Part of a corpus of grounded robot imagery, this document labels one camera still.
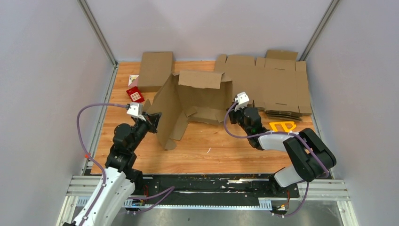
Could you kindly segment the brown cardboard box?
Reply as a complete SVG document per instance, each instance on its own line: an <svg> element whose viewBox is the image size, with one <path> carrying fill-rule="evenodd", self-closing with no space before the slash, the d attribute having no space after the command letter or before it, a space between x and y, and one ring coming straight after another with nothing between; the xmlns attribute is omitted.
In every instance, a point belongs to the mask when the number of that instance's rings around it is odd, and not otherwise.
<svg viewBox="0 0 399 226"><path fill-rule="evenodd" d="M232 79L221 72L181 70L171 74L156 93L146 113L161 113L157 139L162 148L176 148L188 123L223 123L232 104Z"/></svg>
<svg viewBox="0 0 399 226"><path fill-rule="evenodd" d="M138 88L141 92L157 92L173 71L174 54L144 52L140 63Z"/></svg>

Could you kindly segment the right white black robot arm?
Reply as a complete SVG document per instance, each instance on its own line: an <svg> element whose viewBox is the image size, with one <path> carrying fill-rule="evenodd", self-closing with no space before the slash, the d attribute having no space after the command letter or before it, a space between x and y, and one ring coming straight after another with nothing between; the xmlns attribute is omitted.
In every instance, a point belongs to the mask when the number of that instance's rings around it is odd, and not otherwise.
<svg viewBox="0 0 399 226"><path fill-rule="evenodd" d="M232 105L227 109L225 120L238 124L246 133L244 139L258 150L286 152L291 165L269 177L269 191L282 196L287 187L298 182L311 182L321 176L328 177L329 170L336 165L336 157L310 128L299 132L281 132L266 129L258 110L244 107L238 110Z"/></svg>

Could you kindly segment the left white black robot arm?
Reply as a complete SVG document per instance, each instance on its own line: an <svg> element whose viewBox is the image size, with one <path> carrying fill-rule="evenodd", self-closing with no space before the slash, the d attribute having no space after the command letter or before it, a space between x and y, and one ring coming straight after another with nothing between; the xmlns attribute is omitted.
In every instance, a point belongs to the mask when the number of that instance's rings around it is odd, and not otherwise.
<svg viewBox="0 0 399 226"><path fill-rule="evenodd" d="M133 169L134 151L147 133L157 133L161 112L143 112L133 117L133 126L123 123L114 129L113 144L99 183L71 226L109 226L131 194L144 189L143 173Z"/></svg>

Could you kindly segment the closed brown cardboard box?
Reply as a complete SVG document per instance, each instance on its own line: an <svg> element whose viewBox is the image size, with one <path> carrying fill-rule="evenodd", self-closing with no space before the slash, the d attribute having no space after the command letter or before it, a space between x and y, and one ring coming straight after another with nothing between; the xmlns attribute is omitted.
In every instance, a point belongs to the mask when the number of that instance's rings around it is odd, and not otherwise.
<svg viewBox="0 0 399 226"><path fill-rule="evenodd" d="M138 88L141 92L157 92L173 71L174 54L144 52L140 63Z"/></svg>

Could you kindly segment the yellow plastic triangle block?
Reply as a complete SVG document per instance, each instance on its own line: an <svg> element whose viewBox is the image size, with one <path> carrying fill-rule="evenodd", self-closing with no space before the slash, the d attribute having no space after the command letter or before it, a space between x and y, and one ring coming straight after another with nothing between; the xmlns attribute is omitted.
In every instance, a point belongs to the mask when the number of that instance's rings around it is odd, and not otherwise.
<svg viewBox="0 0 399 226"><path fill-rule="evenodd" d="M273 131L284 131L284 132L292 132L297 127L294 121L269 122L269 126Z"/></svg>

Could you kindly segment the red plastic window block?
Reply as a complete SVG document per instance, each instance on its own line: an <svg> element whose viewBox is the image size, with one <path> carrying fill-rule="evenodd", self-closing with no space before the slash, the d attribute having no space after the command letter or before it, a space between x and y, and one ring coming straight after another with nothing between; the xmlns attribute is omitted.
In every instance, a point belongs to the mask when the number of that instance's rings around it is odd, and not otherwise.
<svg viewBox="0 0 399 226"><path fill-rule="evenodd" d="M131 87L130 89L126 90L128 97L130 98L131 102L142 103L145 101L142 93L140 92L137 86Z"/></svg>

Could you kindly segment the playing card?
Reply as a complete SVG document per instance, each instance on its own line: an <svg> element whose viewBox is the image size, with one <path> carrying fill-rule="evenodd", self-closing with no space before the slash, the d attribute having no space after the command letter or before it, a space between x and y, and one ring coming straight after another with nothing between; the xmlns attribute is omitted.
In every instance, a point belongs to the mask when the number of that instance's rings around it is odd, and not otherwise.
<svg viewBox="0 0 399 226"><path fill-rule="evenodd" d="M130 75L128 79L128 87L137 87L139 75Z"/></svg>

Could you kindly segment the stack of flat cardboard sheets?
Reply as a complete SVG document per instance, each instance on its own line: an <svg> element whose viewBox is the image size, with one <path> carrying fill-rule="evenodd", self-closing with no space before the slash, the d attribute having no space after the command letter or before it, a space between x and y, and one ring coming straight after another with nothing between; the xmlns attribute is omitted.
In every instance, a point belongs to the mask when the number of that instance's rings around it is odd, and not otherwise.
<svg viewBox="0 0 399 226"><path fill-rule="evenodd" d="M232 97L246 92L250 102L265 111L311 115L305 61L298 53L270 49L264 57L221 54L214 71L232 79Z"/></svg>

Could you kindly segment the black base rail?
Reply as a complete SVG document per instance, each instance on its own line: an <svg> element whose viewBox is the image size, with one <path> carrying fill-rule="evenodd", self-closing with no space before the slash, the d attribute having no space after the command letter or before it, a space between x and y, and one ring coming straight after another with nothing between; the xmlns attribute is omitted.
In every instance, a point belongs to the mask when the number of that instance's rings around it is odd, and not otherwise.
<svg viewBox="0 0 399 226"><path fill-rule="evenodd" d="M162 205L256 206L259 198L299 198L298 184L273 191L269 174L147 174L132 196Z"/></svg>

